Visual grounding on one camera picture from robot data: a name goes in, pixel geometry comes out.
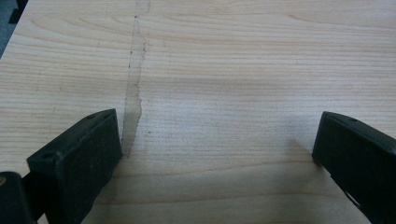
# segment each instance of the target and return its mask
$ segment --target light wood tabletop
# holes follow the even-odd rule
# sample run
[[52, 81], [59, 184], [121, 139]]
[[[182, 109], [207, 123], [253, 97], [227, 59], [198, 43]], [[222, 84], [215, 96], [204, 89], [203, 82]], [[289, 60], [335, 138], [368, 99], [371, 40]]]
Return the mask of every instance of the light wood tabletop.
[[133, 146], [83, 223], [369, 223], [310, 154], [323, 111], [396, 137], [395, 28], [392, 0], [30, 0], [0, 170], [116, 108]]

